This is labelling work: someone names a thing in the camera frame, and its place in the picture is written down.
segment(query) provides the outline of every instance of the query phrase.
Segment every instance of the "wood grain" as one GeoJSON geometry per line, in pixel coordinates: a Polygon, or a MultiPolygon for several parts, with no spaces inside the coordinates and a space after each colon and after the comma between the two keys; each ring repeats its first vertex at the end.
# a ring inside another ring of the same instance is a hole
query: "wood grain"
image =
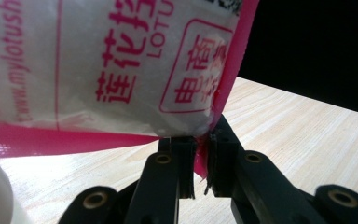
{"type": "MultiPolygon", "coordinates": [[[[224,114],[246,149],[271,158],[311,194],[335,183],[358,192],[358,113],[237,78],[224,114]]],[[[100,152],[0,159],[16,197],[13,223],[57,223],[83,189],[121,190],[139,178],[157,143],[100,152]]],[[[203,195],[180,201],[180,223],[235,223],[229,199],[203,195]]]]}

